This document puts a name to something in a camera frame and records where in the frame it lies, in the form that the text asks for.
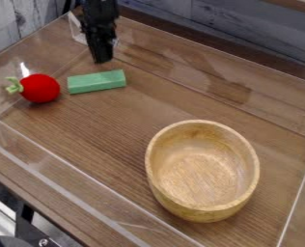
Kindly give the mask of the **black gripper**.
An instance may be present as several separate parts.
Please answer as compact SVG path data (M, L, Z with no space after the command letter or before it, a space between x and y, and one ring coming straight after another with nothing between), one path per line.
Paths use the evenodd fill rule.
M117 0L80 0L81 29L88 48L97 64L108 62L113 57L115 20L119 18Z

